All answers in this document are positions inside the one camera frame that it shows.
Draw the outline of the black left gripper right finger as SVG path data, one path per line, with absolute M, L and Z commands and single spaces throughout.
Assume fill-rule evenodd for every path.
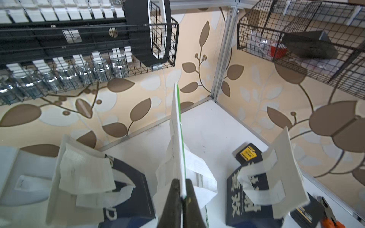
M 187 196 L 183 200 L 183 227 L 184 228 L 206 228 L 200 208 L 198 205 L 197 197 L 194 191 L 194 186 L 190 179 L 185 180 Z

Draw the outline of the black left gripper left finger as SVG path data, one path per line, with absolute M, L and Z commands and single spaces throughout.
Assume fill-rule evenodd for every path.
M 181 213 L 180 181 L 173 179 L 157 228 L 180 228 Z

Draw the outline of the dark navy small bag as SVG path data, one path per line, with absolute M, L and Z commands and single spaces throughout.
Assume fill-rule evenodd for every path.
M 84 195 L 72 195 L 61 190 L 60 163 L 67 143 L 92 156 L 110 159 L 116 189 Z M 63 137 L 48 198 L 47 225 L 139 228 L 155 217 L 150 191 L 143 173 L 117 158 L 83 145 L 68 135 Z

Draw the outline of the small green paper bag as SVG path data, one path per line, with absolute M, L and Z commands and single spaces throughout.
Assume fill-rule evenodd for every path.
M 180 198 L 182 204 L 187 196 L 185 180 L 190 179 L 194 186 L 202 219 L 207 228 L 209 226 L 209 220 L 206 205 L 218 193 L 217 181 L 206 162 L 193 154 L 184 143 L 179 91 L 179 86 L 175 84 L 169 122 L 170 142 L 165 156 L 156 171 L 157 192 L 153 196 L 153 203 L 159 221 L 173 179 L 180 181 Z M 180 228 L 183 228 L 183 206 Z

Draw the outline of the white paper bag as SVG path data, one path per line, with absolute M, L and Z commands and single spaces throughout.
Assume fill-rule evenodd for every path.
M 1 205 L 23 206 L 49 197 L 56 157 L 1 146 Z

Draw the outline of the navy blue paper bag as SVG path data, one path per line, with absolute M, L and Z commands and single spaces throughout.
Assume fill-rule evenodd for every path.
M 226 180 L 226 225 L 234 228 L 281 228 L 284 219 L 274 219 L 272 206 L 254 204 L 246 196 L 236 169 Z

